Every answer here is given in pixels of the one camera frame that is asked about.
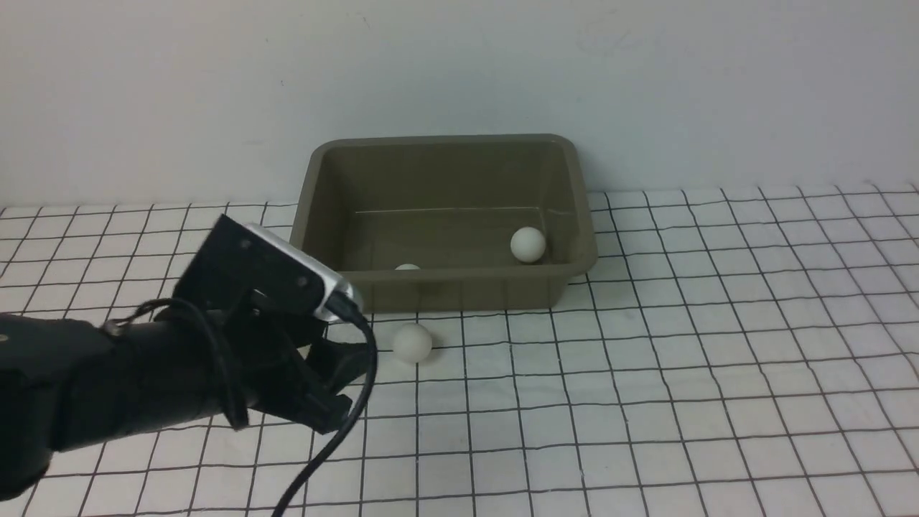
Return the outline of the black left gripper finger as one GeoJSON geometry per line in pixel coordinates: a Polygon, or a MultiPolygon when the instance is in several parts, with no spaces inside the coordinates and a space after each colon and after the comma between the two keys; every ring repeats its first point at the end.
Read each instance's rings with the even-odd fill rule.
{"type": "Polygon", "coordinates": [[[328,392],[341,392],[368,372],[370,349],[365,343],[334,343],[319,337],[309,345],[307,366],[328,392]]]}
{"type": "Polygon", "coordinates": [[[306,393],[298,401],[298,422],[319,434],[336,432],[347,420],[352,403],[347,395],[306,393]]]}

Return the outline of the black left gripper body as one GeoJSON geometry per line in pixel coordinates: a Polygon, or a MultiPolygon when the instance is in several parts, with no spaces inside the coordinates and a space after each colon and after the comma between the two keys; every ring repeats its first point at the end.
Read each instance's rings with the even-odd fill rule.
{"type": "Polygon", "coordinates": [[[311,315],[252,304],[219,311],[215,317],[239,367],[249,408],[301,424],[298,401],[306,393],[328,392],[307,366],[309,347],[325,336],[327,324],[311,315]]]}

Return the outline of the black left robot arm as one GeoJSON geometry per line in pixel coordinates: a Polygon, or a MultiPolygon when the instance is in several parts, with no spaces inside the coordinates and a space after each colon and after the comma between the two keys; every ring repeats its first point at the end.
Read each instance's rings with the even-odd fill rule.
{"type": "Polygon", "coordinates": [[[221,415],[245,429],[250,410],[331,433],[282,495],[289,503],[341,445],[376,380],[378,351],[334,343],[311,315],[256,308],[163,307],[94,326],[2,315],[2,500],[47,474],[53,455],[221,415]]]}

